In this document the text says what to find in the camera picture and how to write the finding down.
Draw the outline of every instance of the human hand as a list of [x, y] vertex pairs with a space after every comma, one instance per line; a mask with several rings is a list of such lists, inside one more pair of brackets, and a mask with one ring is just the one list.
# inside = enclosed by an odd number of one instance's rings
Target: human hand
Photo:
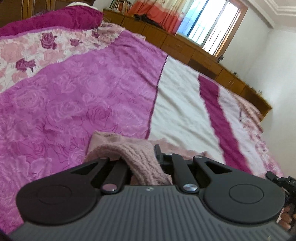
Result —
[[292, 219], [296, 219], [296, 214], [291, 217], [288, 212], [290, 211], [290, 207], [287, 206], [284, 208], [284, 212], [281, 214], [281, 220], [279, 221], [279, 225], [281, 225], [285, 230], [289, 230], [291, 228], [290, 223]]

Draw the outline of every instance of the window pane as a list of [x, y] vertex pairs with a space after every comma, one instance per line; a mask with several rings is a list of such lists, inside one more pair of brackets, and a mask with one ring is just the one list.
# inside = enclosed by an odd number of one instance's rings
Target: window pane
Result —
[[194, 0], [193, 4], [191, 5], [188, 13], [185, 15], [179, 29], [178, 33], [187, 35], [189, 30], [191, 29], [194, 21], [200, 14], [203, 6], [205, 5], [207, 0]]
[[225, 3], [226, 0], [209, 0], [192, 32], [190, 33], [189, 38], [201, 45], [211, 30]]
[[213, 29], [210, 37], [206, 41], [203, 49], [209, 54], [214, 55], [221, 42], [224, 40], [225, 35], [237, 19], [239, 9], [231, 3], [228, 3], [220, 16], [215, 28]]

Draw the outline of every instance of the ribbed gray surface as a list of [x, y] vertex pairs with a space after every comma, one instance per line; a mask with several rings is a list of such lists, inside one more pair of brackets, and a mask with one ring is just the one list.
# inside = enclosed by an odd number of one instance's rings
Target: ribbed gray surface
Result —
[[239, 227], [224, 223], [204, 208], [198, 197], [174, 186], [126, 186], [104, 196], [84, 218], [63, 226], [26, 223], [11, 234], [15, 241], [286, 241], [289, 234], [275, 223]]

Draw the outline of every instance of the wooden wardrobe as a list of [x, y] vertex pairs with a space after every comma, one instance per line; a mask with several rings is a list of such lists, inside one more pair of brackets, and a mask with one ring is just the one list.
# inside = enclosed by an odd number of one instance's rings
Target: wooden wardrobe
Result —
[[[75, 2], [76, 0], [0, 0], [0, 28], [4, 25], [30, 18], [47, 9], [57, 10]], [[80, 2], [93, 5], [95, 0]]]

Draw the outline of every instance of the row of books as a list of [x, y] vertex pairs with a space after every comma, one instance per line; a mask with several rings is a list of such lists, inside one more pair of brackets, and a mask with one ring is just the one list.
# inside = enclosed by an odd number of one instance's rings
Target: row of books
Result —
[[110, 5], [110, 8], [118, 10], [122, 14], [127, 14], [127, 12], [131, 8], [131, 3], [129, 1], [123, 0], [113, 0]]

